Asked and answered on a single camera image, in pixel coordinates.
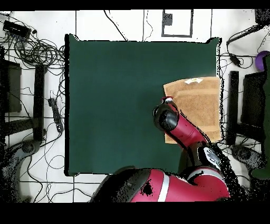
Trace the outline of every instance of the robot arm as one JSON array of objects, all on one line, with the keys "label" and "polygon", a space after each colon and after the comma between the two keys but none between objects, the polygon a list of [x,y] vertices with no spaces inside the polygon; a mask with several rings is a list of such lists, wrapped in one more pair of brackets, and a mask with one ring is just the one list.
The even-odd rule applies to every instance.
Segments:
[{"label": "robot arm", "polygon": [[171,97],[153,110],[155,126],[183,149],[186,161],[180,177],[157,169],[129,167],[107,177],[92,202],[215,201],[229,192],[220,171],[220,161],[211,142],[182,113]]}]

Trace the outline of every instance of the black cable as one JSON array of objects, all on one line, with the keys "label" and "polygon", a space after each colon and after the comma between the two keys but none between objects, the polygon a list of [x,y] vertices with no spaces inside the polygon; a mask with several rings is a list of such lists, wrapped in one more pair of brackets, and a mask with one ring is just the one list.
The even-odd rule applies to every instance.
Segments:
[{"label": "black cable", "polygon": [[15,96],[14,94],[12,94],[11,92],[8,91],[8,93],[11,94],[13,97],[15,97],[16,99],[18,99],[18,100],[22,103],[22,105],[23,105],[23,107],[24,107],[24,109],[25,109],[25,112],[27,113],[28,118],[29,118],[29,120],[30,120],[30,122],[31,122],[32,129],[34,129],[34,123],[33,123],[32,119],[31,119],[31,117],[30,117],[30,115],[29,115],[29,113],[28,113],[28,111],[27,111],[27,109],[26,109],[24,103],[21,101],[21,99],[19,99],[18,97],[16,97],[16,96]]},{"label": "black cable", "polygon": [[[216,56],[220,56],[220,57],[230,57],[229,55],[216,55]],[[238,57],[241,57],[241,58],[255,58],[257,56],[252,56],[252,55],[237,55]]]},{"label": "black cable", "polygon": [[42,191],[42,189],[43,189],[43,184],[42,184],[40,181],[38,181],[37,179],[33,178],[33,177],[31,176],[31,174],[29,173],[29,167],[30,167],[31,162],[32,162],[32,156],[30,156],[30,162],[29,162],[29,165],[28,165],[28,167],[27,167],[27,173],[28,173],[28,175],[29,175],[33,180],[37,181],[37,182],[40,183],[40,185],[41,185],[41,189],[40,189],[39,193],[36,195],[36,197],[35,197],[35,199],[34,199],[34,202],[33,202],[33,203],[35,203],[37,197],[40,195],[40,193],[41,193],[41,191]]},{"label": "black cable", "polygon": [[[19,181],[22,183],[38,183],[36,181]],[[40,181],[41,183],[55,183],[55,184],[73,184],[73,182],[55,182],[55,181]],[[101,183],[90,183],[90,182],[75,182],[74,184],[101,184]]]},{"label": "black cable", "polygon": [[247,178],[246,176],[243,176],[243,175],[236,175],[236,176],[240,176],[241,178],[245,178],[247,181],[249,181],[249,182],[250,182],[250,179],[249,179],[249,178]]},{"label": "black cable", "polygon": [[[31,27],[31,26],[26,25],[23,22],[21,22],[21,23],[26,27]],[[22,63],[28,69],[32,69],[32,68],[29,68],[26,64],[29,64],[31,66],[35,66],[35,64],[40,64],[40,63],[47,65],[47,67],[50,69],[56,69],[56,68],[52,68],[51,67],[52,65],[59,65],[60,69],[64,68],[64,66],[62,64],[60,64],[60,62],[64,62],[64,55],[63,55],[64,54],[64,51],[63,51],[64,46],[61,46],[58,50],[56,44],[53,43],[52,41],[49,41],[47,39],[39,40],[37,37],[34,37],[33,34],[31,34],[31,37],[34,40],[29,38],[23,44],[21,44],[19,41],[15,41],[14,49],[13,49],[15,51],[16,55],[18,56],[18,59],[22,60]],[[9,39],[9,36],[3,38],[3,40],[5,42],[8,39]]]},{"label": "black cable", "polygon": [[248,141],[248,139],[249,139],[248,137],[245,137],[244,140],[239,145],[243,145],[245,142]]},{"label": "black cable", "polygon": [[[223,80],[223,76],[224,76],[224,73],[226,72],[226,69],[227,69],[227,66],[228,66],[228,62],[227,62],[226,59],[222,59],[222,60],[225,60],[225,62],[226,62],[226,65],[223,66],[223,67],[225,67],[225,71],[222,71],[222,68],[223,68],[223,67],[220,67],[220,71],[221,71],[221,73],[222,73],[222,75],[220,76],[220,78],[221,78],[221,80],[222,80],[222,82],[221,82],[221,89],[224,89],[224,80]],[[225,120],[225,117],[226,117],[226,115],[224,115],[224,113],[223,113],[223,112],[225,112],[224,109],[223,109],[223,101],[224,101],[224,99],[223,99],[223,91],[221,91],[221,92],[220,92],[220,114],[221,114],[220,127],[221,127],[222,139],[224,139],[224,129],[225,129],[225,128],[224,128],[224,123],[225,123],[225,121],[224,121],[224,123],[223,123],[223,120]]]},{"label": "black cable", "polygon": [[[235,36],[235,35],[237,35],[237,34],[240,34],[240,33],[242,33],[242,32],[245,32],[245,31],[251,29],[252,27],[249,27],[249,28],[247,28],[247,29],[245,29],[245,30],[243,30],[243,31],[240,31],[240,32],[238,32],[238,33],[232,35],[232,36],[229,38],[229,40],[230,40],[233,36]],[[229,47],[229,43],[226,44],[226,47],[227,47],[227,53],[229,54],[229,57],[231,58],[232,61],[235,61],[235,60],[237,59],[237,57],[239,57],[239,56],[236,55],[236,54],[232,54],[232,53],[229,52],[229,48],[228,48],[228,47]],[[234,64],[237,65],[237,66],[239,66],[239,67],[242,68],[242,69],[248,69],[248,68],[250,68],[250,67],[253,65],[253,56],[249,56],[249,55],[244,55],[244,56],[245,56],[245,57],[249,57],[249,58],[252,59],[252,62],[251,62],[251,64],[250,64],[248,67],[241,67],[240,64],[236,64],[236,62],[234,62]]]},{"label": "black cable", "polygon": [[65,108],[65,106],[62,107],[62,109],[60,110],[60,116],[62,117],[62,110]]},{"label": "black cable", "polygon": [[74,194],[75,194],[75,177],[73,177],[73,193],[72,193],[72,202],[74,203]]},{"label": "black cable", "polygon": [[[222,59],[222,60],[224,60],[224,59]],[[232,64],[232,62],[230,62],[229,64]],[[222,66],[222,67],[220,67],[220,68],[226,67],[226,69],[227,69],[227,66],[228,66],[229,64],[226,64],[225,66]],[[226,69],[225,69],[225,71],[226,71]],[[225,73],[225,71],[224,71],[223,73]]]},{"label": "black cable", "polygon": [[254,147],[255,147],[255,145],[256,145],[256,142],[257,142],[257,141],[255,141],[255,142],[254,142],[254,146],[253,146],[253,147],[251,147],[251,148],[254,148]]},{"label": "black cable", "polygon": [[[9,116],[9,117],[16,117],[16,118],[29,118],[28,116]],[[53,119],[53,117],[43,117],[43,118],[46,118],[46,119]]]},{"label": "black cable", "polygon": [[92,197],[91,195],[88,195],[88,194],[84,193],[82,190],[80,190],[80,189],[78,189],[78,188],[74,188],[74,189],[71,189],[71,190],[69,190],[69,191],[59,192],[59,193],[54,194],[54,195],[52,196],[52,198],[49,200],[49,203],[52,202],[54,196],[56,196],[56,195],[58,195],[58,194],[66,194],[66,193],[69,193],[69,192],[74,191],[74,190],[80,191],[82,194],[86,195],[87,197],[90,197],[90,198]]},{"label": "black cable", "polygon": [[37,203],[41,202],[47,195],[48,195],[48,193],[46,191],[46,195],[44,195],[43,198],[40,199]]},{"label": "black cable", "polygon": [[261,143],[254,143],[254,144],[243,144],[243,146],[252,146],[253,145],[253,147],[251,147],[251,148],[254,148],[255,147],[255,145],[261,145]]},{"label": "black cable", "polygon": [[[51,143],[51,142],[53,142],[53,141],[55,141],[55,140],[57,140],[58,138],[60,138],[62,136],[62,133],[60,133],[59,135],[58,135],[58,137],[57,138],[55,138],[54,140],[51,140],[51,141],[49,141],[48,143],[46,143],[46,145],[47,144],[49,144],[49,143]],[[36,161],[30,168],[29,168],[29,170],[35,165],[35,164],[37,164],[42,158],[44,157],[44,155],[38,160],[38,161]]]},{"label": "black cable", "polygon": [[34,94],[32,94],[32,92],[31,92],[31,90],[30,90],[30,87],[25,87],[25,88],[22,88],[22,89],[19,89],[19,90],[23,90],[23,89],[29,89],[29,92],[30,92],[30,94],[21,94],[21,95],[28,95],[28,96],[35,96]]},{"label": "black cable", "polygon": [[266,36],[267,36],[269,33],[270,33],[270,30],[269,30],[269,31],[267,32],[267,34],[264,36],[264,38],[263,38],[261,44],[259,45],[259,47],[258,47],[258,49],[257,49],[257,53],[259,53],[259,48],[262,46],[262,44],[263,44],[263,42],[264,42]]},{"label": "black cable", "polygon": [[29,135],[31,135],[31,134],[33,134],[33,132],[31,132],[30,134],[24,136],[24,138],[22,139],[22,142],[23,142],[23,140],[24,140],[27,136],[29,136]]},{"label": "black cable", "polygon": [[[147,20],[147,19],[148,19],[148,12],[149,12],[149,10],[147,10],[147,15],[146,15],[146,22],[147,22],[147,23],[148,23],[148,20]],[[151,31],[150,35],[149,35],[147,38],[151,37],[151,35],[152,35],[153,27],[151,26],[151,28],[152,28],[152,31]]]},{"label": "black cable", "polygon": [[50,163],[48,163],[48,161],[47,161],[46,153],[45,153],[45,151],[46,151],[47,134],[48,134],[48,132],[46,133],[46,140],[45,140],[45,144],[44,144],[44,157],[45,157],[45,161],[46,161],[47,165],[48,165],[50,168],[55,169],[55,170],[59,170],[59,169],[63,168],[64,166],[62,166],[62,167],[60,167],[60,168],[55,168],[55,167],[52,167],[52,166],[50,165]]},{"label": "black cable", "polygon": [[61,103],[65,104],[65,103],[63,102],[63,98],[62,98],[61,94],[59,94],[59,91],[57,92],[57,95],[54,94],[53,91],[52,91],[52,94],[56,96],[56,99],[55,99],[56,102],[57,102],[57,98],[60,97],[60,98],[61,98]]},{"label": "black cable", "polygon": [[53,168],[54,170],[58,170],[58,169],[61,169],[61,168],[64,167],[64,166],[62,166],[62,167],[60,167],[60,168],[54,168],[54,167],[52,167],[52,166],[50,165],[51,162],[53,161],[53,159],[56,158],[56,157],[58,157],[58,156],[61,156],[61,157],[65,158],[65,157],[62,156],[62,155],[56,155],[56,156],[54,156],[54,157],[50,160],[49,163],[46,161],[47,164],[48,164],[47,171],[46,171],[46,196],[47,196],[47,198],[48,198],[48,202],[49,202],[49,200],[50,200],[50,189],[51,189],[51,185],[50,185],[50,188],[49,188],[49,184],[48,184],[48,169],[49,169],[49,167],[51,167],[51,168]]},{"label": "black cable", "polygon": [[[237,65],[238,67],[240,67],[240,68],[242,68],[242,69],[248,69],[248,68],[250,68],[252,65],[253,65],[253,63],[254,63],[254,61],[253,61],[253,58],[255,58],[256,56],[250,56],[250,55],[242,55],[242,56],[239,56],[239,55],[235,55],[235,54],[231,54],[231,53],[229,53],[228,52],[228,56],[226,56],[226,55],[224,55],[224,56],[222,56],[222,57],[236,57],[236,58],[238,58],[238,59],[242,59],[243,60],[243,63],[242,64],[235,64],[235,65]],[[248,66],[248,67],[241,67],[240,65],[243,65],[244,64],[244,59],[243,58],[240,58],[240,57],[246,57],[246,58],[251,58],[251,60],[252,60],[252,62],[251,62],[251,64]]]},{"label": "black cable", "polygon": [[106,17],[112,22],[112,24],[116,27],[116,29],[118,30],[118,32],[119,32],[119,33],[121,34],[121,36],[124,38],[124,40],[125,40],[125,41],[128,41],[128,39],[126,39],[126,38],[123,36],[123,34],[120,32],[120,30],[118,29],[118,27],[116,26],[116,24],[114,23],[114,21],[111,20],[111,18],[108,17],[106,11],[105,11],[105,10],[103,10],[103,11],[104,11]]},{"label": "black cable", "polygon": [[61,94],[65,95],[64,92],[62,92],[62,91],[60,90],[60,88],[62,87],[61,84],[63,83],[63,81],[65,81],[65,80],[63,79],[63,80],[59,83],[59,85],[58,85],[58,90],[59,90],[59,92],[60,92]]},{"label": "black cable", "polygon": [[14,38],[12,38],[11,41],[8,42],[8,48],[5,52],[5,54],[7,54],[10,51],[13,40],[14,40]]}]

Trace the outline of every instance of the dark green surface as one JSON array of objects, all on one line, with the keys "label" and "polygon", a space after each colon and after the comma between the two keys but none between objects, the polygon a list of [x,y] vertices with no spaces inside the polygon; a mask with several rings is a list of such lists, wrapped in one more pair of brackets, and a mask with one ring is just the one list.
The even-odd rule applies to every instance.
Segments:
[{"label": "dark green surface", "polygon": [[270,55],[265,57],[264,65],[267,67],[267,79],[264,84],[265,93],[265,109],[264,109],[264,152],[266,157],[266,167],[263,169],[255,169],[252,176],[258,179],[270,179]]},{"label": "dark green surface", "polygon": [[77,41],[70,35],[70,166],[113,173],[134,165],[177,172],[152,110],[172,81],[216,75],[216,47],[185,42]]}]

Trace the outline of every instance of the white label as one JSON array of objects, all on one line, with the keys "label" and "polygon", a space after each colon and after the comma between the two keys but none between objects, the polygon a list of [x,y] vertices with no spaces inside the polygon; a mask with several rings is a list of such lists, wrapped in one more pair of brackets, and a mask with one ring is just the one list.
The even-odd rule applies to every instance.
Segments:
[{"label": "white label", "polygon": [[185,81],[185,83],[190,84],[192,82],[197,82],[200,83],[202,81],[202,79],[199,78],[193,78],[193,79],[188,79],[187,81]]}]

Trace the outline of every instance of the black stand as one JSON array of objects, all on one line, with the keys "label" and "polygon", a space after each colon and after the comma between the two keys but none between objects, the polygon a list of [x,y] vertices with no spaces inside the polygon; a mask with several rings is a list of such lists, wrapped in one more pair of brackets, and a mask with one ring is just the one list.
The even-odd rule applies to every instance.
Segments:
[{"label": "black stand", "polygon": [[[236,134],[241,134],[252,138],[260,143],[264,142],[265,133],[262,126],[254,126],[249,123],[238,123],[238,84],[239,84],[239,72],[231,71],[229,73],[229,87],[228,87],[228,111],[227,111],[227,132],[226,132],[226,144],[234,145],[236,140]],[[252,100],[249,102],[251,107],[258,109]]]},{"label": "black stand", "polygon": [[[8,67],[3,64],[1,60],[0,64],[0,101],[5,109],[6,102],[3,102],[2,98],[6,99],[8,89],[7,83],[4,82],[5,77],[8,74]],[[4,136],[12,135],[24,130],[33,129],[33,140],[24,141],[22,146],[13,150],[12,153],[5,153],[4,145],[0,146],[0,202],[24,202],[20,196],[19,180],[20,169],[24,159],[28,156],[32,156],[36,153],[43,140],[43,136],[46,134],[43,129],[43,117],[44,117],[44,75],[47,69],[43,64],[36,65],[35,67],[35,89],[34,89],[34,108],[32,119],[21,119],[12,122],[4,121],[4,112],[1,115],[0,126],[0,139],[4,139]]]}]

